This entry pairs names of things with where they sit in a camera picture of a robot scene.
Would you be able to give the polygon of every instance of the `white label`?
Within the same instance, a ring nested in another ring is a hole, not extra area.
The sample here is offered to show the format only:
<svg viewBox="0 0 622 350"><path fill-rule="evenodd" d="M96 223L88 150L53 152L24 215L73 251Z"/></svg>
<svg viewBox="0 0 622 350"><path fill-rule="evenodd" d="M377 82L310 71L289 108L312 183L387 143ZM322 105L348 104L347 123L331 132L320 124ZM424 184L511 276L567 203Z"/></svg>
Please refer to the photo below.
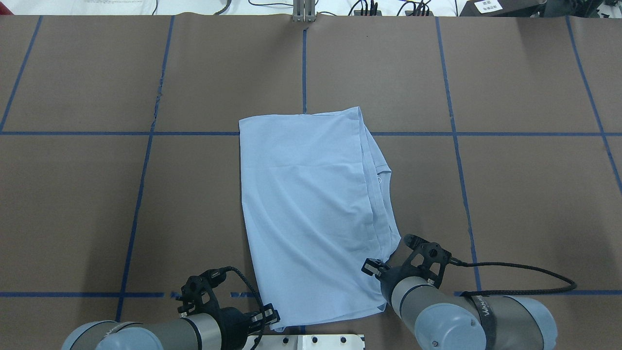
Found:
<svg viewBox="0 0 622 350"><path fill-rule="evenodd" d="M501 7L499 1L497 0L478 1L475 3L475 7L477 7L477 10L479 10L480 13L489 13L503 10L503 7Z"/></svg>

